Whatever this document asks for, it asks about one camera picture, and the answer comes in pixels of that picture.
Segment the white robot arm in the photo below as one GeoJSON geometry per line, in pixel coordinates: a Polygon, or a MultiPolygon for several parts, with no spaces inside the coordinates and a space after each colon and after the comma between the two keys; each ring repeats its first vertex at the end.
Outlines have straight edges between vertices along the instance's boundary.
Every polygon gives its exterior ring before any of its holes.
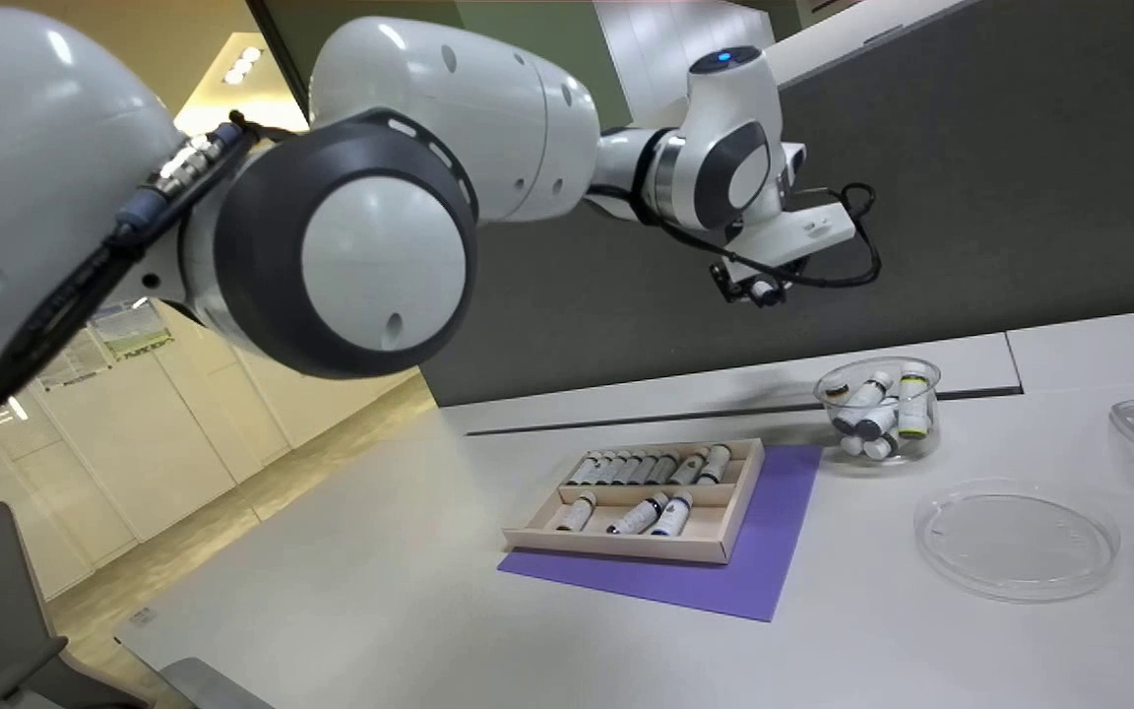
{"type": "Polygon", "coordinates": [[[357,16],[300,130],[187,134],[99,38],[0,8],[0,372],[133,299],[313,377],[410,372],[461,326],[486,223],[580,205],[706,235],[718,288],[772,305],[859,235],[842,202],[788,202],[801,162],[758,47],[701,55],[681,124],[608,130],[528,47],[357,16]]]}

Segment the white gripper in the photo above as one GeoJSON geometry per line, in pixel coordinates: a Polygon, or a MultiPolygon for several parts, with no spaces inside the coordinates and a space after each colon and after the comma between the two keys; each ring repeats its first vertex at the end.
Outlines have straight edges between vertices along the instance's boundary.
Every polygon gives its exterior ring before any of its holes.
{"type": "Polygon", "coordinates": [[[744,211],[742,235],[733,239],[733,269],[735,272],[788,269],[817,251],[838,250],[855,235],[859,230],[838,202],[806,210],[783,210],[781,202],[754,205],[744,211]]]}

